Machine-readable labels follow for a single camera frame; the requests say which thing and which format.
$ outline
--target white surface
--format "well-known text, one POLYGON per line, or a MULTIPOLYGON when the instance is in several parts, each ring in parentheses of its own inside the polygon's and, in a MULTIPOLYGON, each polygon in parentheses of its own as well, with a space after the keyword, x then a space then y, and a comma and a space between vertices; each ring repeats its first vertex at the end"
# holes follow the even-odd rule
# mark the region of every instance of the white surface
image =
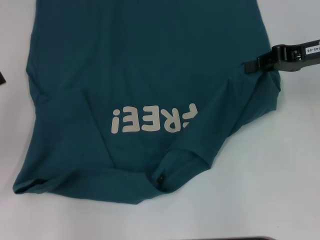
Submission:
MULTIPOLYGON (((259 4, 272 45, 320 39, 319 0, 259 4)), ((35 120, 25 74, 34 8, 0 0, 1 240, 320 239, 319 65, 282 73, 278 111, 242 128, 211 171, 174 194, 139 205, 14 195, 35 120)))

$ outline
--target white lettering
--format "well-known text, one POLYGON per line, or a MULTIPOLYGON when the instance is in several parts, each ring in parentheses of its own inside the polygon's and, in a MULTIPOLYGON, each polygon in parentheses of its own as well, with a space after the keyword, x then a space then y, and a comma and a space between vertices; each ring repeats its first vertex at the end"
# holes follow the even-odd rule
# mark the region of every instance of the white lettering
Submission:
POLYGON ((141 129, 147 132, 155 132, 160 130, 160 116, 159 106, 145 106, 143 108, 145 112, 151 112, 151 115, 143 116, 142 119, 145 122, 152 122, 152 125, 142 125, 141 129))
MULTIPOLYGON (((198 114, 197 107, 194 103, 191 103, 189 108, 190 108, 190 112, 187 112, 182 115, 182 118, 184 120, 193 119, 198 114)), ((188 124, 189 122, 185 122, 182 126, 185 128, 186 126, 188 126, 188 124)))
POLYGON ((165 109, 161 110, 161 114, 167 118, 166 121, 164 122, 165 130, 167 130, 169 133, 176 133, 181 130, 181 123, 180 123, 180 116, 179 116, 178 109, 176 109, 176 108, 172 109, 172 116, 165 109))
POLYGON ((125 106, 123 108, 124 113, 131 113, 131 115, 125 116, 123 118, 123 122, 132 122, 132 125, 124 126, 122 129, 123 133, 129 133, 129 132, 139 132, 140 131, 140 125, 139 125, 139 117, 138 117, 138 109, 132 106, 125 106))
POLYGON ((112 118, 112 127, 111 127, 111 133, 116 134, 119 129, 119 118, 116 116, 119 116, 120 110, 116 109, 113 111, 113 115, 115 115, 114 118, 112 118))

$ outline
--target black object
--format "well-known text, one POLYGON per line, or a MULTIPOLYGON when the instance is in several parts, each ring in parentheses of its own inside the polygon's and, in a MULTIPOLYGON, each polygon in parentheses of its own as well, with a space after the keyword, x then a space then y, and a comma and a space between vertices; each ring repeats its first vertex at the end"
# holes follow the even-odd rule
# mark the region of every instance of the black object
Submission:
POLYGON ((164 183, 165 179, 166 179, 166 176, 162 174, 156 181, 161 186, 164 183))
POLYGON ((5 80, 4 76, 0 72, 0 85, 5 84, 5 83, 6 83, 6 80, 5 80))
POLYGON ((304 67, 320 64, 320 40, 300 45, 277 45, 254 61, 244 63, 245 72, 262 71, 296 72, 304 67))
POLYGON ((213 239, 202 239, 202 240, 274 240, 274 239, 269 237, 239 237, 239 238, 219 238, 219 239, 213 238, 213 239))

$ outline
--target t-shirt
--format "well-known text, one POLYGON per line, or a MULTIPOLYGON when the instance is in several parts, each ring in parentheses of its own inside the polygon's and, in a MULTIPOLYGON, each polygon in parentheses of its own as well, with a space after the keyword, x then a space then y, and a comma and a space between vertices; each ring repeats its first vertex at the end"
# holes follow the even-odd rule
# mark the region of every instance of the t-shirt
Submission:
POLYGON ((36 120, 14 192, 138 204, 176 191, 276 109, 279 73, 243 65, 270 50, 256 0, 37 0, 36 120))

